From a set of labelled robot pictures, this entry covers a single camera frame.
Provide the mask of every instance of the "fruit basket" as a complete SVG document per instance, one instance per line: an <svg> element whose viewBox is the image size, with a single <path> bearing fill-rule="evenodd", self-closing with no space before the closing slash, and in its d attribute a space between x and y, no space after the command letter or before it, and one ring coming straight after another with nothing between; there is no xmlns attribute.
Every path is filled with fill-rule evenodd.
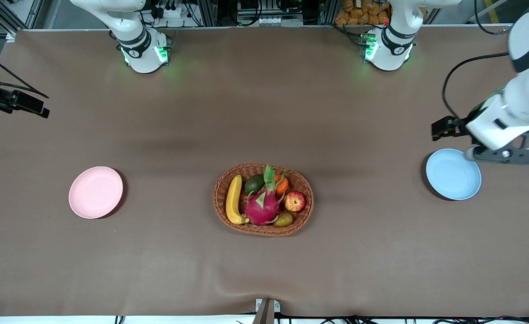
<svg viewBox="0 0 529 324"><path fill-rule="evenodd" d="M227 217L226 203L227 203L227 193L229 190L230 183L233 181L233 178L236 175L241 175L242 177L242 189L239 199L238 209L240 213L244 212L248 195L244 193L244 184L248 179L257 174L263 174L266 168L266 164L260 163L244 163L238 164L227 170L217 181L215 186L215 193L213 194L213 204L215 205L215 211L223 223L234 230L247 234L256 234L263 236L289 236L294 234L297 230L300 230L306 221L310 217L312 208L314 205L314 199L312 195L312 189L308 184L308 181L296 171L289 171L286 175L289 181L288 191L299 191L303 193L306 198L306 205L302 211L298 213L291 212L293 216L293 223L287 227L276 228L272 225L264 226L254 226L250 224L235 225L231 223ZM280 166L273 166L277 169L277 172L283 173L287 168L282 168ZM284 210L283 203L280 207L281 211Z"/></svg>

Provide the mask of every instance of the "red apple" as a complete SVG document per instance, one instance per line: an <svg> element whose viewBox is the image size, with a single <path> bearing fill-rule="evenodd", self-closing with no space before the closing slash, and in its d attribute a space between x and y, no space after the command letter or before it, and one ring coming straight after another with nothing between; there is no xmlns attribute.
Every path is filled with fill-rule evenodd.
<svg viewBox="0 0 529 324"><path fill-rule="evenodd" d="M304 209L305 205L306 198L299 191L291 191L285 196L285 208L289 212L298 213Z"/></svg>

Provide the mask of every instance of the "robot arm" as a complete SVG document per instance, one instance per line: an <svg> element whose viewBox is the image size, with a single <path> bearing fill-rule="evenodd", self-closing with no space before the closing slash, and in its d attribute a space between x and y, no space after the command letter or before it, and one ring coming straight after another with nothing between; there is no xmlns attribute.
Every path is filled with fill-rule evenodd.
<svg viewBox="0 0 529 324"><path fill-rule="evenodd" d="M470 135L478 144L466 153L471 160L529 164L529 9L513 25L508 44L517 76L465 119L445 117L433 124L433 140ZM519 148L511 144L517 137L523 138Z"/></svg>
<svg viewBox="0 0 529 324"><path fill-rule="evenodd" d="M390 24L384 29L369 31L375 41L365 51L365 61L384 71L400 68L408 59L412 41L423 23L419 7L444 8L461 0L389 0L392 7Z"/></svg>
<svg viewBox="0 0 529 324"><path fill-rule="evenodd" d="M167 38L154 28L145 28L135 12L145 0L71 0L107 25L117 41L126 63L139 73L156 71L168 64L170 45Z"/></svg>

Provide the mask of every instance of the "banana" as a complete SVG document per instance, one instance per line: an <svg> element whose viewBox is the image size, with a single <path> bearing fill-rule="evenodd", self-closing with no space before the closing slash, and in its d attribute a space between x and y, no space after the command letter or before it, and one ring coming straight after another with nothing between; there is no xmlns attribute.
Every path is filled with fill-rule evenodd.
<svg viewBox="0 0 529 324"><path fill-rule="evenodd" d="M248 219L244 218L238 212L238 199L240 198L240 187L242 186L242 177L237 174L230 182L229 191L227 193L227 217L230 223L234 225L241 225L248 223Z"/></svg>

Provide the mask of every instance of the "cable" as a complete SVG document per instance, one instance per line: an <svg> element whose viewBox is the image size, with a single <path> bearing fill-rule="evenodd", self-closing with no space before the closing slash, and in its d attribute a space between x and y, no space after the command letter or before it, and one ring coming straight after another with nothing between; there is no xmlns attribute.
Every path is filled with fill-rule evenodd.
<svg viewBox="0 0 529 324"><path fill-rule="evenodd" d="M176 37L179 35L179 29L177 28L176 31L175 31L175 36L172 37L172 39L170 40L170 48L172 49L175 44L176 44Z"/></svg>
<svg viewBox="0 0 529 324"><path fill-rule="evenodd" d="M143 11L139 10L139 13L141 14L141 21L143 21L143 25L147 26L148 24L152 27L153 23L151 21L145 20L145 17L143 16Z"/></svg>
<svg viewBox="0 0 529 324"><path fill-rule="evenodd" d="M456 64L456 66L454 66L452 68L452 70L450 70L450 72L448 72L448 74L446 74L446 78L445 78L445 81L443 83L443 90L441 92L442 94L442 97L443 97L443 103L445 104L445 107L446 109L448 109L448 111L458 120L460 120L460 117L458 116L458 114L450 107L448 101L446 100L446 86L448 84L448 80L450 79L450 76L454 73L454 71L456 71L458 68L460 68L461 66L463 66L464 64L466 63L469 63L469 62L474 62L474 61L478 61L479 59L486 59L486 58L498 58L498 57L505 57L509 55L508 52L503 52L503 53L496 53L496 54L488 54L488 55L481 55L479 57L473 57L473 58L470 58L470 59L466 59L462 62L460 62L459 64Z"/></svg>
<svg viewBox="0 0 529 324"><path fill-rule="evenodd" d="M345 31L345 34L346 34L346 37L349 39L349 41L359 47L363 47L363 45L361 45L361 43L357 43L353 37L360 37L360 35L354 35L354 33L349 33L348 31L346 31L345 29L345 26L342 25L342 30Z"/></svg>
<svg viewBox="0 0 529 324"><path fill-rule="evenodd" d="M286 13L299 13L302 11L302 3L298 8L285 8L281 6L281 0L277 0L277 7Z"/></svg>
<svg viewBox="0 0 529 324"><path fill-rule="evenodd" d="M192 9L191 3L188 0L185 0L184 1L184 6L187 8L188 13L191 14L191 18L193 19L194 23L197 26L202 27L201 22L198 20L197 15L195 14L195 12Z"/></svg>
<svg viewBox="0 0 529 324"><path fill-rule="evenodd" d="M480 30L484 31L485 33L487 33L487 34L489 34L489 35L498 35L496 32L493 32L493 31L487 31L486 28L484 28L483 25L480 24L480 21L479 21L478 4L476 3L476 0L472 0L472 2L475 3L475 18L476 18L476 24L479 25Z"/></svg>
<svg viewBox="0 0 529 324"><path fill-rule="evenodd" d="M242 22L238 22L238 20L236 20L236 19L233 17L233 11L234 11L234 10L230 10L230 11L229 11L229 17L230 17L230 20L232 20L232 22L233 22L235 25L239 26L239 27L248 27L248 26L250 26L250 25L255 24L257 21L259 21L259 19L260 19L260 15L263 13L263 4L262 4L262 2L261 2L260 0L256 0L255 17L252 19L251 22L249 22L249 23L246 24L246 25L243 24Z"/></svg>
<svg viewBox="0 0 529 324"><path fill-rule="evenodd" d="M366 48L366 47L367 47L367 45L362 45L361 43L357 43L357 42L355 41L355 39L353 39L353 37L361 37L361 35L362 35L361 33L353 33L353 32L347 31L347 30L345 29L345 26L344 26L344 25L343 25L343 27L341 28L341 27L338 27L337 25L335 25L335 24L333 24L333 23L331 23L331 22L324 22L324 23L322 23L321 25L332 26L334 29L336 29L336 30L339 31L340 33L343 33L343 34L347 35L347 37L349 38L349 41L350 41L351 43L353 43L354 45L359 46L359 47L361 47L361 48Z"/></svg>
<svg viewBox="0 0 529 324"><path fill-rule="evenodd" d="M22 85L18 85L18 84L0 82L0 86L8 86L10 88L15 88L15 89L19 89L19 90L26 90L26 91L32 92L33 94L37 94L37 95L43 96L44 98L47 98L47 99L49 98L49 97L47 97L46 94L43 94L42 92L39 92L39 91L33 90L33 89L29 89L26 86L22 86Z"/></svg>
<svg viewBox="0 0 529 324"><path fill-rule="evenodd" d="M489 322L493 322L493 320L516 320L518 322L529 323L529 319L527 319L527 318L520 318L520 317L503 315L503 316L491 318L491 319L488 319L488 320L479 321L479 324L487 324Z"/></svg>
<svg viewBox="0 0 529 324"><path fill-rule="evenodd" d="M125 317L124 316L115 316L115 324L123 324L123 322L125 321Z"/></svg>
<svg viewBox="0 0 529 324"><path fill-rule="evenodd" d="M14 78L16 78L16 80L19 80L20 82L22 82L22 84L28 86L28 90L31 91L31 92L34 92L35 94L38 94L38 95L41 95L45 98L49 98L46 94L43 94L42 92L40 92L39 90L36 90L33 86L31 86L30 84L28 84L25 80L19 78L16 74L14 74L11 70L9 70L8 68L6 68L4 65L2 65L0 63L0 68L2 68L3 70L5 70L6 72L8 72L8 74L11 74Z"/></svg>

